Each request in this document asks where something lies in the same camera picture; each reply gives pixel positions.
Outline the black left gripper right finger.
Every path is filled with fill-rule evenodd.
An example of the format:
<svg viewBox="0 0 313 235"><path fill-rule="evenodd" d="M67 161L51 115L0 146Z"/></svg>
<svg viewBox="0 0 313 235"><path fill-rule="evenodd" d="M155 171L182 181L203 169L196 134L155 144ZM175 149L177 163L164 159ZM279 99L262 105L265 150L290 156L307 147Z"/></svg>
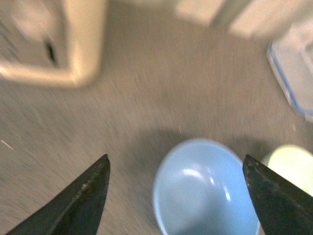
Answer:
<svg viewBox="0 0 313 235"><path fill-rule="evenodd" d="M311 235L313 197L249 154L243 174L266 235Z"/></svg>

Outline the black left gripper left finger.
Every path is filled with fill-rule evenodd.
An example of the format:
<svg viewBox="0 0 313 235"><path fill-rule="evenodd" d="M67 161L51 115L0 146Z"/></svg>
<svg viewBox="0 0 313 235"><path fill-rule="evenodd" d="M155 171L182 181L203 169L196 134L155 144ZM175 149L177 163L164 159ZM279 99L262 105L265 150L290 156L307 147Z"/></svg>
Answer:
<svg viewBox="0 0 313 235"><path fill-rule="evenodd" d="M105 207L110 161L105 154L9 235L95 235Z"/></svg>

